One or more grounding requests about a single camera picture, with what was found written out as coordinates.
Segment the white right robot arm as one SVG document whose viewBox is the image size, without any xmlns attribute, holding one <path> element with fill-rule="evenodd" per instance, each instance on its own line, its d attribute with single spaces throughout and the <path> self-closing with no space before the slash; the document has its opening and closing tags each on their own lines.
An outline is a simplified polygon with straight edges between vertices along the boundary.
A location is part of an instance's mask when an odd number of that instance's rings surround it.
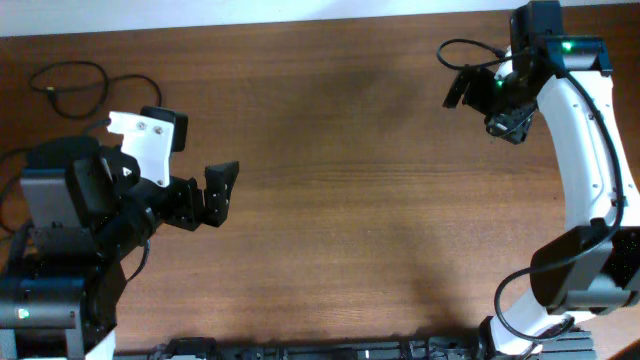
<svg viewBox="0 0 640 360">
<path fill-rule="evenodd" d="M 598 37 L 525 35 L 490 62 L 456 67 L 445 99 L 485 118 L 487 132 L 522 143 L 544 118 L 565 197 L 566 230 L 515 272 L 530 286 L 467 345 L 440 345 L 473 359 L 527 359 L 562 346 L 576 326 L 639 302 L 639 191 L 613 110 L 611 65 Z"/>
</svg>

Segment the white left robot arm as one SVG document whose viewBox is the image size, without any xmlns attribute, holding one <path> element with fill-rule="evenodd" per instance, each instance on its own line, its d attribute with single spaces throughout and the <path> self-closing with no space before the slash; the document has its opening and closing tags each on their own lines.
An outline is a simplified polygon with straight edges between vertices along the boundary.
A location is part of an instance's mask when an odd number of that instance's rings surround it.
<svg viewBox="0 0 640 360">
<path fill-rule="evenodd" d="M 206 167 L 204 189 L 177 177 L 162 187 L 92 137 L 35 147 L 20 177 L 31 219 L 1 271 L 2 358 L 112 357 L 122 260 L 162 224 L 221 226 L 238 173 L 232 161 Z"/>
</svg>

